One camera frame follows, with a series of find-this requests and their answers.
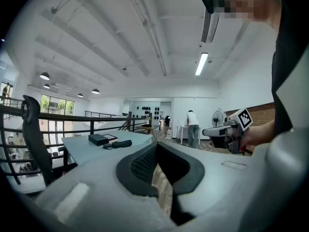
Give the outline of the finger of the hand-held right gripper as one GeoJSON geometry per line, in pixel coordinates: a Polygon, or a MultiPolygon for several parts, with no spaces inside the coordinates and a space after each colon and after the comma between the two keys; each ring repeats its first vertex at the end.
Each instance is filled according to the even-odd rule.
{"type": "Polygon", "coordinates": [[[204,136],[235,136],[238,129],[232,126],[221,126],[203,129],[202,134],[204,136]]]}

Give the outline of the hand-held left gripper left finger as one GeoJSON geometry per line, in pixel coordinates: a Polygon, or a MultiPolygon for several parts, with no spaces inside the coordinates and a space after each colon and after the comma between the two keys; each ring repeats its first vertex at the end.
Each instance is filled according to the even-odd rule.
{"type": "Polygon", "coordinates": [[[85,162],[36,199],[37,217],[51,232],[169,232],[152,185],[156,143],[118,149],[85,162]]]}

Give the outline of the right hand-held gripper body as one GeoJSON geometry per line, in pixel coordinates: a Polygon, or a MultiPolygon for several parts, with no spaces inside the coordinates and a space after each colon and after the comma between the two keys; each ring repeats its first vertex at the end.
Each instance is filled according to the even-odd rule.
{"type": "Polygon", "coordinates": [[[224,118],[221,126],[232,126],[238,129],[235,136],[212,136],[211,141],[215,148],[227,149],[232,154],[244,154],[244,148],[240,148],[243,132],[253,123],[247,108],[239,109],[230,116],[224,118]]]}

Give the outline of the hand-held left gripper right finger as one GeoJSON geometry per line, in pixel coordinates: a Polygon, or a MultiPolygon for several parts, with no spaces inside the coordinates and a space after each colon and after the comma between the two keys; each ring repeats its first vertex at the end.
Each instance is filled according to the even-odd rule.
{"type": "Polygon", "coordinates": [[[278,214],[278,151],[250,157],[159,143],[158,161],[172,185],[168,232],[259,232],[278,214]]]}

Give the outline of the person's right hand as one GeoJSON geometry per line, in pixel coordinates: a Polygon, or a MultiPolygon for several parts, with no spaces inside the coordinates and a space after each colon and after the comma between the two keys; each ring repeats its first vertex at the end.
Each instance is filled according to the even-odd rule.
{"type": "Polygon", "coordinates": [[[250,144],[251,139],[252,139],[251,128],[248,128],[246,131],[243,132],[240,148],[245,148],[246,145],[250,144]]]}

